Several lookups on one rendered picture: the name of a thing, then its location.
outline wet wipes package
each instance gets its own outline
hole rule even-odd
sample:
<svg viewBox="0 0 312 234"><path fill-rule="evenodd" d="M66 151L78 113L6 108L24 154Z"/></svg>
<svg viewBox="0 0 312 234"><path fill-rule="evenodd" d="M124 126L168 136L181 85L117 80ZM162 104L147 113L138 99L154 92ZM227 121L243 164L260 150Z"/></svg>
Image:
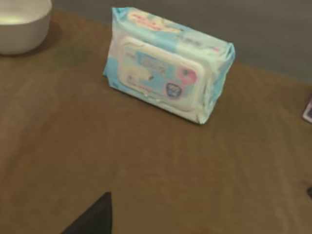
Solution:
<svg viewBox="0 0 312 234"><path fill-rule="evenodd" d="M113 8L111 87L205 123L235 58L231 43L136 8Z"/></svg>

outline brown tabletop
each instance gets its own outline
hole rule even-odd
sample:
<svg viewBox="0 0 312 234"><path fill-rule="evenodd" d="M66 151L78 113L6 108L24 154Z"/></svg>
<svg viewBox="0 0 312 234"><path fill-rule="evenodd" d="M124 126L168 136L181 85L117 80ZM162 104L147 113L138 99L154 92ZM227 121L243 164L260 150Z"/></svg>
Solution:
<svg viewBox="0 0 312 234"><path fill-rule="evenodd" d="M56 12L0 57L0 233L60 233L106 191L115 234L312 233L311 86L236 63L198 126L108 87L110 37Z"/></svg>

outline brown table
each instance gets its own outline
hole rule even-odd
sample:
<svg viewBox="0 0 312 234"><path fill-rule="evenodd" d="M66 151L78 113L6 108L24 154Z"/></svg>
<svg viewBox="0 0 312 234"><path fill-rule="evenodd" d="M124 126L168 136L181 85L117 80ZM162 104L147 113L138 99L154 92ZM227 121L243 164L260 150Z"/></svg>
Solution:
<svg viewBox="0 0 312 234"><path fill-rule="evenodd" d="M198 126L108 87L109 27L52 21L0 57L0 233L60 233L106 191L116 234L312 232L311 86L236 63Z"/></svg>

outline table surface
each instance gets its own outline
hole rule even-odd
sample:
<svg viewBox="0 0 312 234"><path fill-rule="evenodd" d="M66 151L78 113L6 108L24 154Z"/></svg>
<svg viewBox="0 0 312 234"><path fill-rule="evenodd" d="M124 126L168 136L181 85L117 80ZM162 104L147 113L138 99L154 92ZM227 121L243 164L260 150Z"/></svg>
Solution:
<svg viewBox="0 0 312 234"><path fill-rule="evenodd" d="M60 233L106 191L116 234L312 232L311 86L236 63L198 126L108 87L110 37L55 12L0 57L0 233Z"/></svg>

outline pink flower print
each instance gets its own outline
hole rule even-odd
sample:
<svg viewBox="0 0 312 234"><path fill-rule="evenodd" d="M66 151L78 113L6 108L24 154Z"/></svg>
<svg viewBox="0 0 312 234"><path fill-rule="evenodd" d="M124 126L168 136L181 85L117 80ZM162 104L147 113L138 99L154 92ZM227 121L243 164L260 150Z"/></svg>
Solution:
<svg viewBox="0 0 312 234"><path fill-rule="evenodd" d="M197 75L195 71L184 67L178 70L177 77L182 81L182 84L185 86L195 84L197 80Z"/></svg>

